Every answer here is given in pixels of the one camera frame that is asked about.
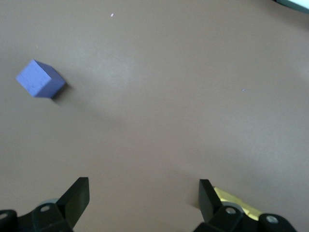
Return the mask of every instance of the yellow tape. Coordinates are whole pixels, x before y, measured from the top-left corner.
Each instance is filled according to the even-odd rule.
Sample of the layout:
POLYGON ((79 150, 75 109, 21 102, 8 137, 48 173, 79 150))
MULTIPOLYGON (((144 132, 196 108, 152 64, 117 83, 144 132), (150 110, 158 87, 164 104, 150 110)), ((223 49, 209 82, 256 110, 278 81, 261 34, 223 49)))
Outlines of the yellow tape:
POLYGON ((250 218, 252 218, 253 220, 258 221, 259 216, 263 213, 262 211, 259 211, 255 208, 253 208, 252 206, 246 204, 245 202, 243 202, 240 198, 223 191, 222 189, 219 189, 217 187, 214 187, 214 190, 216 191, 218 197, 220 198, 220 200, 222 202, 232 202, 232 203, 236 203, 238 205, 240 205, 243 209, 243 211, 245 212, 245 214, 247 216, 249 216, 250 218))

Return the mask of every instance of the blue cube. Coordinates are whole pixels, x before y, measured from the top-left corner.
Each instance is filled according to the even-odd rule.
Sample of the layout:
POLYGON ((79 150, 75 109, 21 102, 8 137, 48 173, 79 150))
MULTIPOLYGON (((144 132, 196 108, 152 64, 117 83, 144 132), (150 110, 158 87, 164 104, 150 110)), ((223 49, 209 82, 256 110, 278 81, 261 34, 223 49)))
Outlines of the blue cube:
POLYGON ((52 66, 34 59, 16 79, 31 96, 38 98, 52 98, 66 83, 52 66))

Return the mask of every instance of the screw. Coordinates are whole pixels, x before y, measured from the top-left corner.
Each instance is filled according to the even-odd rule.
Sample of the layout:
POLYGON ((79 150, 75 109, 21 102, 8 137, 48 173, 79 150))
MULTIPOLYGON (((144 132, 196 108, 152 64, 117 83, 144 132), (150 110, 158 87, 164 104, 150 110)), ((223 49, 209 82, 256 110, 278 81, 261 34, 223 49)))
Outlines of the screw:
POLYGON ((236 210, 231 208, 231 207, 228 207, 225 209, 225 211, 228 213, 228 214, 235 214, 236 213, 236 210))
POLYGON ((8 216, 7 213, 0 214, 0 220, 5 219, 8 216))
POLYGON ((43 206, 43 207, 40 209, 40 211, 41 211, 41 212, 45 212, 45 211, 47 211, 47 210, 49 210, 49 209, 50 209, 49 205, 46 205, 46 206, 43 206))
POLYGON ((270 216, 270 215, 266 217, 266 220, 271 224, 278 224, 279 223, 278 219, 276 219, 274 216, 270 216))

